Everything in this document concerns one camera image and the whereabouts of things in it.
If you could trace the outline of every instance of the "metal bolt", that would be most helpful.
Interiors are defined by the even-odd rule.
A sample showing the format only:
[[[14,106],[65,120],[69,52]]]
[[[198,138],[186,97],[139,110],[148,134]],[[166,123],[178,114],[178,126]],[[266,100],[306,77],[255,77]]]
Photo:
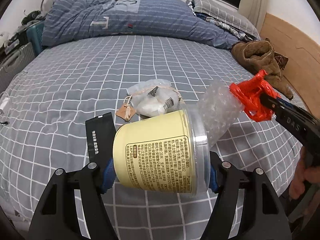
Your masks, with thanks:
[[[88,168],[89,168],[89,169],[94,169],[95,167],[97,167],[97,164],[96,164],[96,163],[89,163],[89,164],[88,164]]]
[[[231,167],[231,164],[229,162],[223,162],[222,166],[226,169],[229,169]]]
[[[63,173],[63,169],[57,169],[56,170],[56,175],[61,175]]]
[[[263,169],[257,168],[256,169],[256,173],[258,173],[259,175],[263,174]]]

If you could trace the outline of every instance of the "pillowcase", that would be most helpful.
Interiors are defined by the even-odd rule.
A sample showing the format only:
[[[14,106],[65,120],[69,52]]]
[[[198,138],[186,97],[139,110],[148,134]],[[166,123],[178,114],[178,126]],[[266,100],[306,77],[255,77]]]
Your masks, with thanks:
[[[239,41],[196,17],[181,0],[55,0],[44,21],[42,45],[120,33],[188,39],[220,49]]]
[[[208,14],[217,20],[252,35],[258,40],[260,39],[259,32],[256,27],[246,17],[242,16],[238,12],[233,12],[214,0],[193,0],[193,3],[195,5],[195,12]]]

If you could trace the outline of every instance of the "gray suitcase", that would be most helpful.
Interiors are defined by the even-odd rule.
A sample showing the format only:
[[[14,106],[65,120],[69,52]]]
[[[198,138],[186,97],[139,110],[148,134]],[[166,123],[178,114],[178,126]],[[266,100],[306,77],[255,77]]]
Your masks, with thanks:
[[[12,79],[35,58],[32,44],[29,42],[9,55],[0,64],[0,93],[5,91]]]

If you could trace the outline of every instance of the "red plastic bag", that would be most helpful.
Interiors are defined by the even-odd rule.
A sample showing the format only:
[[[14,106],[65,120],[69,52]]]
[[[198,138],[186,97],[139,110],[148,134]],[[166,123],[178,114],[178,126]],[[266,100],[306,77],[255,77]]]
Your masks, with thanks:
[[[260,70],[251,80],[243,81],[238,85],[232,83],[229,87],[230,92],[244,105],[244,112],[247,116],[256,122],[271,120],[273,115],[271,109],[261,104],[260,95],[266,93],[273,98],[281,97],[264,80],[265,75],[267,75],[267,72]]]

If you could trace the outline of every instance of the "blue blanket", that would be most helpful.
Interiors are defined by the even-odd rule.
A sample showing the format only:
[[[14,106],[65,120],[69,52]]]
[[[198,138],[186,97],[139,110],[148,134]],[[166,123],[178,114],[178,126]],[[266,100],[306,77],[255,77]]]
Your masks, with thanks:
[[[188,39],[220,49],[238,41],[196,17],[181,0],[56,0],[44,22],[42,45],[119,33]]]

